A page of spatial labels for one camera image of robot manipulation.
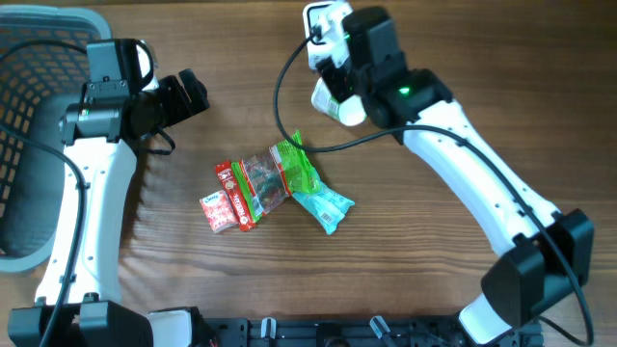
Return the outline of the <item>cup noodles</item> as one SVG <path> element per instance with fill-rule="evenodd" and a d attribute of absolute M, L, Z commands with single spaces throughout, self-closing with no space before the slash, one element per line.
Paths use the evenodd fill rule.
<path fill-rule="evenodd" d="M 352 95 L 345 101 L 338 102 L 322 78 L 317 80 L 310 101 L 315 110 L 345 126 L 356 126 L 366 119 L 366 112 L 359 96 Z"/>

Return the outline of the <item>red chocolate wafer bar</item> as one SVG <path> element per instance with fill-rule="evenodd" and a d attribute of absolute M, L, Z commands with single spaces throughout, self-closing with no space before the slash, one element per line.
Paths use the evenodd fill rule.
<path fill-rule="evenodd" d="M 238 220 L 241 231 L 249 231 L 255 227 L 255 221 L 250 212 L 249 206 L 244 199 L 240 189 L 239 181 L 234 175 L 231 162 L 224 161 L 215 167 L 215 172 L 221 181 L 224 190 L 233 207 L 233 211 Z"/>

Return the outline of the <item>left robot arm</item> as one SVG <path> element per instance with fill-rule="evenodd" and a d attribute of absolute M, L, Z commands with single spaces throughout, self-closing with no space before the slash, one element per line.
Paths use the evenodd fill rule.
<path fill-rule="evenodd" d="M 157 81 L 141 40 L 95 40 L 83 48 L 90 77 L 67 107 L 56 156 L 66 173 L 50 261 L 31 307 L 15 308 L 17 346 L 213 346 L 195 307 L 140 314 L 121 302 L 124 204 L 142 141 L 208 107 L 190 69 Z"/>

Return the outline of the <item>small red tissue pack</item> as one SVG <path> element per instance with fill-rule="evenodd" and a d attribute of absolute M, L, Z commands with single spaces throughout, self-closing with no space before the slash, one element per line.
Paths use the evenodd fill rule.
<path fill-rule="evenodd" d="M 200 199 L 201 208 L 214 233 L 238 225 L 233 207 L 224 190 L 217 191 Z"/>

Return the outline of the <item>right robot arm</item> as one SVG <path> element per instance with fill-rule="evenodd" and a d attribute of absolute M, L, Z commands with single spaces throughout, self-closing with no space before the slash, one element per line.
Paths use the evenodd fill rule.
<path fill-rule="evenodd" d="M 409 68 L 388 12 L 344 1 L 307 5 L 308 63 L 320 75 L 316 109 L 338 120 L 371 120 L 424 160 L 467 207 L 497 260 L 480 295 L 458 315 L 478 346 L 539 319 L 587 283 L 594 227 L 562 213 L 525 184 L 479 136 L 450 89 Z"/>

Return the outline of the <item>teal snack packet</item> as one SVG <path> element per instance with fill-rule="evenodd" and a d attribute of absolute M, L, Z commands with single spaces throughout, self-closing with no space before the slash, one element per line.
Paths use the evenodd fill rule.
<path fill-rule="evenodd" d="M 319 184 L 319 190 L 316 193 L 295 192 L 292 198 L 318 221 L 328 235 L 335 233 L 338 224 L 355 205 L 353 200 L 335 192 L 324 182 Z"/>

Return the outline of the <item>green gummy candy bag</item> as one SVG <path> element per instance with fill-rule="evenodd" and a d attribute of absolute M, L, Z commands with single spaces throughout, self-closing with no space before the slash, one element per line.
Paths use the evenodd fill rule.
<path fill-rule="evenodd" d="M 320 179 L 306 153 L 282 141 L 230 164 L 256 224 L 294 193 L 314 194 Z"/>

